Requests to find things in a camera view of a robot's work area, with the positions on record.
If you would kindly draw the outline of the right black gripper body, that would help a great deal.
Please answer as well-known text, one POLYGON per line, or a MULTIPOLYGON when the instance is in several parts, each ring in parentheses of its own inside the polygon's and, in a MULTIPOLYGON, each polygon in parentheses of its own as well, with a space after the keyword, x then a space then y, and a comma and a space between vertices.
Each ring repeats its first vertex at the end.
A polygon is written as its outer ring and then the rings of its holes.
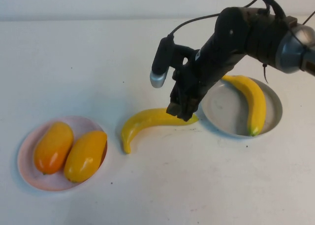
POLYGON ((183 67, 173 73, 172 107, 198 107, 207 91, 241 60, 241 40, 233 35, 213 35, 194 50, 183 67))

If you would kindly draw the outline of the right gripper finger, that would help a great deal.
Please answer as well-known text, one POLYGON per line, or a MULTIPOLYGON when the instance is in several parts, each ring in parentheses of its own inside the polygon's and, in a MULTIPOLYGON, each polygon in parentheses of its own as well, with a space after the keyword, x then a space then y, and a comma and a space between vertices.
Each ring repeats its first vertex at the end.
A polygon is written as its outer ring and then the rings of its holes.
POLYGON ((192 118, 193 114, 197 111, 196 105, 187 105, 182 112, 182 119, 188 121, 192 118))
POLYGON ((182 116, 182 106, 177 103, 170 103, 166 109, 166 113, 175 116, 181 117, 182 116))

